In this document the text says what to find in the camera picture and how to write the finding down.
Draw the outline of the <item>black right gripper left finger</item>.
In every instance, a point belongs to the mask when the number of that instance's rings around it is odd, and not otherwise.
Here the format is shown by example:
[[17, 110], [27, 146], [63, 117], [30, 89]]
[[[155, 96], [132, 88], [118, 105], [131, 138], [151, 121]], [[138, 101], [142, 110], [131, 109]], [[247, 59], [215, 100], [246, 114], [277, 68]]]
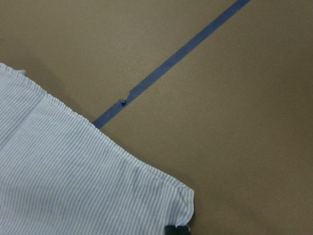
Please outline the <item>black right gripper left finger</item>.
[[164, 228], [165, 235], [177, 235], [177, 228], [175, 225], [168, 225]]

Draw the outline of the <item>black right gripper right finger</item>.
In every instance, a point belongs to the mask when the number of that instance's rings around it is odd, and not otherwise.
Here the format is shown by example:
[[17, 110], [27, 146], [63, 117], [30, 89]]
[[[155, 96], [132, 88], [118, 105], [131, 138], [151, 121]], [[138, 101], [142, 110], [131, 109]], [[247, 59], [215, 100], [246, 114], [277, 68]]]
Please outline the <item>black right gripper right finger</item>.
[[190, 235], [190, 228], [186, 226], [177, 226], [177, 235]]

